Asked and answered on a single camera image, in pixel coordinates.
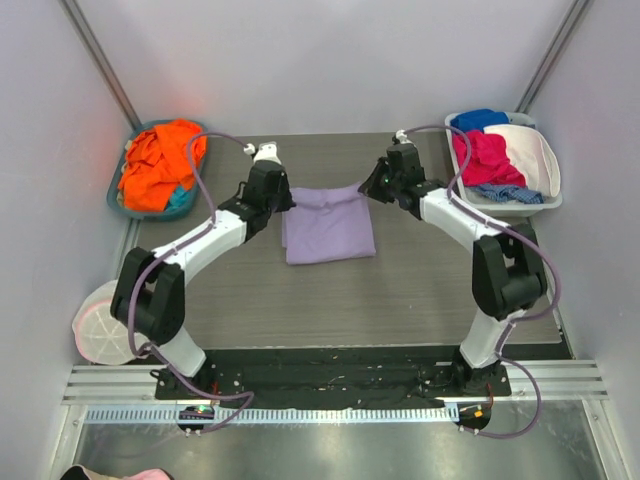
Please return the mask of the lavender t-shirt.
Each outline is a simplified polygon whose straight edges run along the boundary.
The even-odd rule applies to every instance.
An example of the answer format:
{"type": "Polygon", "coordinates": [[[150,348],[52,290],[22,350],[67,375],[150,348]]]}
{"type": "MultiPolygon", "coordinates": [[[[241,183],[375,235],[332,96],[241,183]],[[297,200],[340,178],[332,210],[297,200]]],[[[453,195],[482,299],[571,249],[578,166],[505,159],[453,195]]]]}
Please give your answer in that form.
{"type": "Polygon", "coordinates": [[[376,247],[367,199],[358,183],[335,189],[293,188],[295,206],[282,214],[289,265],[373,257],[376,247]]]}

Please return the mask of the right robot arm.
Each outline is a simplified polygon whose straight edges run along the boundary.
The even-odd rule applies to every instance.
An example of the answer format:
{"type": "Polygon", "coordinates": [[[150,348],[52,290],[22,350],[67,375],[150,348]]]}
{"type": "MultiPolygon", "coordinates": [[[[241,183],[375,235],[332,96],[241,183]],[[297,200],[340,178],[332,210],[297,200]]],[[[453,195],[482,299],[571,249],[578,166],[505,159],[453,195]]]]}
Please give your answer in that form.
{"type": "Polygon", "coordinates": [[[519,225],[512,230],[507,223],[474,208],[466,211],[442,182],[426,178],[418,149],[410,141],[396,140],[388,147],[359,192],[383,204],[396,202],[470,253],[471,291],[477,311],[454,353],[450,373],[438,387],[472,395],[493,381],[499,382],[499,354],[515,320],[547,291],[533,229],[519,225]]]}

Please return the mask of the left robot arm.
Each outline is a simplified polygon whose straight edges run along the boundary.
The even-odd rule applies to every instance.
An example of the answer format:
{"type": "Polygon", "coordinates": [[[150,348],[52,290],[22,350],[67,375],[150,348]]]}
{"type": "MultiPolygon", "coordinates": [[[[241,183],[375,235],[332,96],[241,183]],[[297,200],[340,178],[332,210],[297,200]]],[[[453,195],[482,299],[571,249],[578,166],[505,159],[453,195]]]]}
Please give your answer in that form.
{"type": "Polygon", "coordinates": [[[110,313],[127,328],[132,353],[154,354],[190,398],[211,394],[215,368],[184,325],[186,287],[221,255],[262,231],[273,214],[293,206],[281,162],[256,160],[248,179],[208,220],[154,251],[141,247],[130,250],[117,280],[110,313]]]}

